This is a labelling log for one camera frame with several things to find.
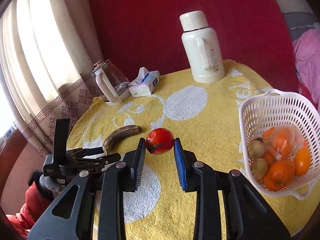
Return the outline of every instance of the tissue pack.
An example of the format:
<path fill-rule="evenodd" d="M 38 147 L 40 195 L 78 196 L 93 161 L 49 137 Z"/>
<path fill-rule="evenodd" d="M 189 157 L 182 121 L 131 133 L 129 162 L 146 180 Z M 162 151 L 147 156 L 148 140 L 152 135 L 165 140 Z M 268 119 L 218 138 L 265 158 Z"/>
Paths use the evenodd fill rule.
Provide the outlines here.
<path fill-rule="evenodd" d="M 159 71 L 149 72 L 140 68 L 138 77 L 129 84 L 129 91 L 134 98 L 150 96 L 160 80 Z"/>

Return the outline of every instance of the red tomato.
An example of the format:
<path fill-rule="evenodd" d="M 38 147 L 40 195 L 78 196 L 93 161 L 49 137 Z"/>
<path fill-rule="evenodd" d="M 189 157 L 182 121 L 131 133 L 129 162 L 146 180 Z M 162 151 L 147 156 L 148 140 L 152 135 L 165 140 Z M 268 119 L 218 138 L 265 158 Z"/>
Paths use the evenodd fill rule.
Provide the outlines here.
<path fill-rule="evenodd" d="M 157 128 L 147 135 L 146 148 L 148 152 L 159 155 L 169 151 L 173 147 L 172 133 L 165 128 Z"/>

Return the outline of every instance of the glass kettle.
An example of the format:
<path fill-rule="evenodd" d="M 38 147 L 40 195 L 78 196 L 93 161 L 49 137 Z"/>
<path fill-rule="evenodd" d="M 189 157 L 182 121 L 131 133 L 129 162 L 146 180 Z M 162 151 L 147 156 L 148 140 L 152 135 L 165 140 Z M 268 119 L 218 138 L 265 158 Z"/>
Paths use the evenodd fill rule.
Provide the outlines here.
<path fill-rule="evenodd" d="M 103 101 L 109 106 L 117 106 L 130 96 L 129 80 L 111 60 L 100 60 L 94 65 L 91 75 L 101 90 Z"/>

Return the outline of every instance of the banana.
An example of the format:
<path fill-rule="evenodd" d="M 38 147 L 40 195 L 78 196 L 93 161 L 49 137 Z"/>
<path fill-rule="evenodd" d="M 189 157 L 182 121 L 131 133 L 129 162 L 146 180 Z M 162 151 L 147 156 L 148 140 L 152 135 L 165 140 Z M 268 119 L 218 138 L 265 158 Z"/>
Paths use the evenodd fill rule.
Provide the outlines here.
<path fill-rule="evenodd" d="M 115 144 L 123 138 L 138 134 L 142 131 L 138 125 L 126 125 L 113 131 L 104 141 L 102 145 L 103 151 L 109 155 Z"/>

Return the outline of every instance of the white plastic basket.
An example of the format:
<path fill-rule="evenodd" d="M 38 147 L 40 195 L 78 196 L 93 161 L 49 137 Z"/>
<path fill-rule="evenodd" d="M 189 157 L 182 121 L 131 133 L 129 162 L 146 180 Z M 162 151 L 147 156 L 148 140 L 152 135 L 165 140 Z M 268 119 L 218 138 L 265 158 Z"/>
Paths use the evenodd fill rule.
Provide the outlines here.
<path fill-rule="evenodd" d="M 244 166 L 254 187 L 260 193 L 271 197 L 292 195 L 298 199 L 306 198 L 320 179 L 320 116 L 313 104 L 300 94 L 270 89 L 265 94 L 248 98 L 241 104 L 239 122 Z M 284 123 L 293 124 L 301 131 L 311 153 L 311 166 L 307 174 L 294 177 L 293 181 L 283 189 L 269 191 L 251 174 L 247 145 L 270 127 Z M 302 195 L 296 189 L 303 185 L 308 185 L 309 188 Z"/>

